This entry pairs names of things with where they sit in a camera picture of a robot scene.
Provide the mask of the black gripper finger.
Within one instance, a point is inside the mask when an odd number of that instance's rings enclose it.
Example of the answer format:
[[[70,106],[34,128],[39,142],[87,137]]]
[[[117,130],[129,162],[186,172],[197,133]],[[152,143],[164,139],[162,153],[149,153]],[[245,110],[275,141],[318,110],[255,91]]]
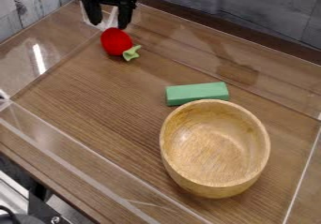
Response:
[[[122,3],[118,6],[118,28],[126,29],[128,25],[132,23],[132,15],[136,10],[137,5],[133,2]]]
[[[82,0],[85,10],[93,25],[98,25],[104,20],[102,7],[97,0]]]

